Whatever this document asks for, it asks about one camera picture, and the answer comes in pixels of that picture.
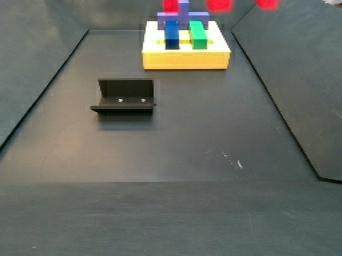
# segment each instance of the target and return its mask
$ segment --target black floor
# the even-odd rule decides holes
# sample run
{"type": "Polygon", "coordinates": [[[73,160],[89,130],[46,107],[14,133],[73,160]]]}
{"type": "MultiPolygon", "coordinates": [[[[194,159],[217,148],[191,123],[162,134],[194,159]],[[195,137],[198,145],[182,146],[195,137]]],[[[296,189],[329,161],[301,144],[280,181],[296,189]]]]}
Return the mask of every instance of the black floor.
{"type": "Polygon", "coordinates": [[[91,32],[2,151],[0,255],[341,255],[321,182],[230,34],[227,71],[145,72],[139,32],[91,32]],[[106,116],[98,78],[153,78],[106,116]]]}

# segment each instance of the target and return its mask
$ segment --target toy blocks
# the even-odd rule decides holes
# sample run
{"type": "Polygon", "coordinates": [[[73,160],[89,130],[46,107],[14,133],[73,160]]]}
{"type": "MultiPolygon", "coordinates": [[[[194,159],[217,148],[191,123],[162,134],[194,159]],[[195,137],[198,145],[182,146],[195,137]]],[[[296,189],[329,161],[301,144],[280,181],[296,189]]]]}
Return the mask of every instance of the toy blocks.
{"type": "Polygon", "coordinates": [[[189,22],[191,20],[199,20],[203,22],[205,28],[209,27],[209,12],[190,12],[190,2],[189,0],[179,0],[179,12],[178,13],[166,13],[159,12],[158,16],[158,29],[165,29],[166,21],[177,21],[179,23],[179,29],[187,30],[189,22]]]}
{"type": "Polygon", "coordinates": [[[143,67],[146,70],[227,69],[230,47],[207,12],[190,12],[189,0],[179,11],[159,12],[146,25],[143,67]]]}

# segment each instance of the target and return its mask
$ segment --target white speck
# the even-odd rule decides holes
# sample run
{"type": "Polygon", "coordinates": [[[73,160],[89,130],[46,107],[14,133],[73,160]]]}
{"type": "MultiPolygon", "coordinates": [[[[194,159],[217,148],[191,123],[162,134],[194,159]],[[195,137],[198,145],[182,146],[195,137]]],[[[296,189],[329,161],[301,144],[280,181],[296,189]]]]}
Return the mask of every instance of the white speck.
{"type": "Polygon", "coordinates": [[[241,164],[241,161],[240,161],[240,160],[238,160],[238,165],[240,165],[241,169],[244,169],[244,166],[242,166],[242,164],[241,164]]]}

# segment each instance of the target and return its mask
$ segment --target blue block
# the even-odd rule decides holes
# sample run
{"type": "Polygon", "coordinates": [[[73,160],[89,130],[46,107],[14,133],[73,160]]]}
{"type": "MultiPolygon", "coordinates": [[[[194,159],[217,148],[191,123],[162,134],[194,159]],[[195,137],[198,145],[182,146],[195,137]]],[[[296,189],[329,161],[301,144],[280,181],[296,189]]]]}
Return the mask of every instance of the blue block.
{"type": "Polygon", "coordinates": [[[179,49],[179,24],[177,21],[166,21],[166,49],[179,49]]]}

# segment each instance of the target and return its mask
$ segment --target block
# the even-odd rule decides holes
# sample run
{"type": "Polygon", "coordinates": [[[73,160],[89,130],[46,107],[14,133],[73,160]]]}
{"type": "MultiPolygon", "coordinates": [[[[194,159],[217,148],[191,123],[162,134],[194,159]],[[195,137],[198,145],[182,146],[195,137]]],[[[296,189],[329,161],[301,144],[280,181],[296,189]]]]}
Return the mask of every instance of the block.
{"type": "Polygon", "coordinates": [[[190,12],[189,0],[179,0],[179,16],[187,17],[190,12]]]}
{"type": "Polygon", "coordinates": [[[207,34],[201,21],[189,22],[193,49],[207,49],[207,34]]]}
{"type": "Polygon", "coordinates": [[[178,0],[165,0],[163,9],[165,9],[165,13],[178,13],[179,12],[178,0]]]}
{"type": "Polygon", "coordinates": [[[257,0],[257,5],[262,10],[273,11],[280,8],[280,0],[257,0]]]}
{"type": "Polygon", "coordinates": [[[207,0],[210,12],[231,12],[234,0],[207,0]]]}
{"type": "Polygon", "coordinates": [[[210,14],[209,12],[190,12],[189,16],[179,16],[177,13],[165,13],[158,12],[157,13],[157,19],[158,19],[158,29],[165,29],[165,23],[166,21],[178,21],[179,29],[187,30],[189,29],[189,21],[190,20],[199,20],[202,21],[205,28],[209,28],[209,20],[210,20],[210,14]]]}
{"type": "Polygon", "coordinates": [[[209,20],[210,20],[210,13],[209,12],[190,12],[189,19],[198,20],[203,23],[205,29],[209,29],[209,20]]]}
{"type": "Polygon", "coordinates": [[[158,30],[158,22],[146,25],[142,50],[143,68],[146,70],[227,69],[230,47],[221,33],[217,22],[209,22],[207,38],[213,41],[207,49],[194,50],[191,44],[181,44],[179,50],[166,50],[159,42],[165,33],[158,30]]]}
{"type": "Polygon", "coordinates": [[[166,22],[166,49],[179,49],[179,26],[177,21],[166,22]]]}

